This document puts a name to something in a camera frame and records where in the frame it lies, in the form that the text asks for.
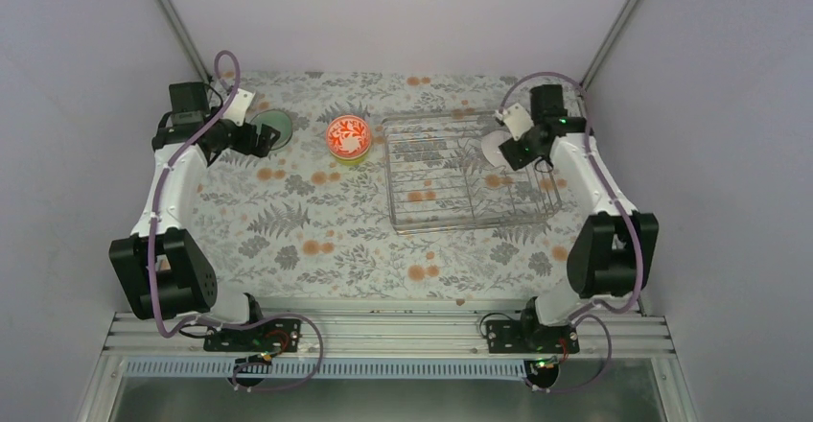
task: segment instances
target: metal frame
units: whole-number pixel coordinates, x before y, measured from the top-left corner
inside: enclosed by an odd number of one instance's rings
[[[685,384],[684,373],[677,357],[652,359],[652,369],[658,392],[661,394],[663,414],[667,422],[697,422],[691,397]]]
[[[79,422],[105,422],[110,419],[126,369],[125,357],[99,357],[80,408]]]
[[[593,57],[590,67],[588,67],[585,77],[582,79],[582,86],[585,88],[589,87],[590,83],[592,83],[592,81],[595,79],[599,69],[601,69],[601,64],[604,63],[604,60],[610,53],[610,50],[613,49],[613,45],[615,45],[618,41],[618,37],[626,28],[630,16],[635,11],[638,4],[639,0],[627,0],[624,2],[623,8],[621,8],[621,11],[618,12],[616,21],[613,22],[613,26],[610,27],[610,31],[607,33],[607,36],[604,37],[604,41],[602,41],[601,46],[598,47],[598,52],[595,53],[595,57]]]
[[[197,75],[202,81],[210,82],[212,80],[211,76],[209,75],[209,72],[206,71],[206,66],[203,64],[203,59],[200,58],[200,53],[197,51],[195,43],[192,41],[192,37],[189,35],[189,32],[187,32],[186,27],[180,20],[180,16],[175,10],[173,2],[171,0],[155,1],[158,2],[158,7],[161,9],[161,12],[164,13],[164,17],[167,18],[167,22],[169,22],[170,27],[175,34],[175,38],[178,40],[178,44],[180,45],[181,49],[183,49],[183,53],[186,55],[189,63],[195,68]]]
[[[457,305],[457,301],[392,300],[392,299],[308,299],[260,298],[266,316],[296,312],[314,321],[325,339],[325,364],[332,366],[322,378],[398,378],[398,374],[423,373],[423,378],[439,378],[443,372],[418,366],[437,366],[435,369],[479,369],[478,378],[500,366],[513,368],[518,361],[547,358],[540,355],[495,355],[488,353],[485,339],[477,326],[483,315],[502,312],[516,316],[524,307],[520,300],[477,300]],[[694,410],[688,398],[683,373],[677,362],[666,320],[659,316],[643,316],[640,311],[613,315],[597,310],[596,314],[607,322],[613,335],[614,358],[651,360],[663,413],[669,422],[693,422]],[[313,330],[303,325],[299,352],[290,354],[285,366],[306,366],[318,355]],[[573,360],[602,359],[607,353],[603,330],[585,322],[578,329],[582,351],[570,357]],[[81,407],[81,422],[108,420],[114,410],[122,377],[133,375],[163,377],[218,377],[223,363],[244,357],[245,353],[208,353],[201,340],[183,337],[163,339],[155,332],[152,321],[142,321],[131,313],[118,313],[113,318],[102,356]],[[349,364],[401,366],[391,371],[374,370],[350,372]],[[290,377],[302,369],[289,367]]]
[[[342,299],[273,299],[261,302],[264,316],[296,312],[310,317],[325,339],[331,358],[379,359],[540,359],[539,354],[494,355],[476,327],[488,312],[517,316],[522,301],[385,301]],[[597,311],[613,335],[618,358],[670,358],[674,346],[664,318],[640,312],[613,315]],[[167,321],[172,327],[174,320]],[[581,352],[574,359],[603,358],[607,343],[603,329],[588,322],[579,326]],[[318,343],[313,329],[303,324],[296,358],[315,358]],[[151,321],[133,314],[115,316],[105,341],[106,356],[241,357],[245,353],[205,352],[200,340],[176,336],[166,340],[155,334]]]

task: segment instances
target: red wire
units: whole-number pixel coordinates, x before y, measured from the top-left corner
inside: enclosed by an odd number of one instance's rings
[[[266,339],[270,338],[271,336],[282,336],[282,341],[280,341],[280,353],[284,352],[288,348],[288,344],[290,342],[290,336],[285,331],[280,329],[275,329],[269,333],[266,333]]]
[[[564,363],[568,360],[568,343],[564,339],[559,339],[559,343],[562,344],[562,361],[560,363]]]

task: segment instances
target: gray leaf pattern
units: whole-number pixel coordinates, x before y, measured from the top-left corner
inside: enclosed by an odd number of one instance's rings
[[[304,197],[308,194],[312,194],[314,190],[316,190],[316,188],[302,180],[302,176],[300,175],[292,175],[285,179],[285,191],[289,194]]]
[[[511,259],[516,256],[520,251],[516,246],[510,243],[502,242],[497,247],[491,248],[491,255],[489,256],[492,261],[499,262],[507,266]]]
[[[257,91],[249,116],[277,109],[290,116],[288,145],[257,158],[228,150],[197,188],[190,232],[222,283],[261,296],[526,299],[547,291],[566,272],[562,253],[582,225],[567,186],[562,210],[547,222],[503,228],[398,236],[390,225],[382,120],[414,112],[469,116],[497,107],[516,77],[329,72],[245,72]],[[509,104],[527,106],[528,89]],[[578,114],[571,89],[566,108]],[[375,143],[361,164],[338,164],[324,132],[339,115],[364,118]],[[489,113],[475,117],[483,134],[496,129]],[[396,144],[402,159],[477,171],[479,149],[457,156],[419,152],[433,146]],[[511,189],[519,199],[534,184]],[[461,199],[442,199],[450,207]]]
[[[240,249],[238,249],[237,252],[241,253],[243,256],[249,259],[254,259],[254,256],[259,254],[263,248],[269,246],[271,246],[270,241],[266,240],[263,237],[255,236],[244,241],[240,245]]]
[[[293,270],[296,264],[299,263],[299,254],[296,251],[296,246],[283,246],[277,252],[274,262],[279,264],[282,270]]]
[[[534,270],[540,276],[550,276],[550,270],[553,268],[553,265],[550,264],[550,259],[547,258],[547,254],[544,252],[534,252],[528,261],[528,268]]]

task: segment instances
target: glass panel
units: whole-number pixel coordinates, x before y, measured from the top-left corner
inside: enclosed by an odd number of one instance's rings
[[[565,363],[557,387],[595,374],[599,362]],[[270,379],[263,385],[284,381]],[[649,360],[613,360],[601,381],[567,395],[504,381],[315,379],[283,393],[236,392],[225,379],[125,377],[112,420],[332,422],[662,421]]]

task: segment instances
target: black mounting plate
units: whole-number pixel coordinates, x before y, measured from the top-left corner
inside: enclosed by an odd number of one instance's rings
[[[485,334],[488,340],[488,353],[539,353],[562,354],[564,340],[568,353],[579,352],[579,339],[570,338],[575,332],[569,324],[563,326],[540,326],[540,331],[534,335],[534,346],[531,346],[523,336],[522,324],[517,320],[490,319],[485,322]]]
[[[547,367],[539,366],[537,362],[525,361],[523,367],[525,368],[525,379],[533,386],[550,388],[559,379],[559,364]]]
[[[247,331],[223,329],[206,336],[203,350],[207,352],[296,352],[299,345],[302,321],[294,318],[279,318]],[[281,348],[281,335],[271,334],[282,331],[290,338],[285,350]]]
[[[244,363],[248,363],[248,362],[251,362],[251,363],[264,363],[264,364],[270,364],[271,363],[271,362],[265,361],[260,355],[252,355],[252,356],[247,357],[247,358],[239,358],[239,359],[235,360],[234,365],[231,368],[231,372],[234,373],[235,369],[237,369],[238,366],[240,366],[241,364],[244,364]],[[233,379],[232,376],[229,376],[229,377],[226,378],[226,382],[228,382],[230,386],[234,385],[234,382],[232,382],[232,379]],[[254,378],[254,377],[238,377],[237,379],[234,379],[234,380],[235,380],[235,382],[237,382],[238,385],[241,385],[243,387],[256,387],[259,384],[261,384],[265,379],[260,378],[260,377],[257,377],[257,378]]]

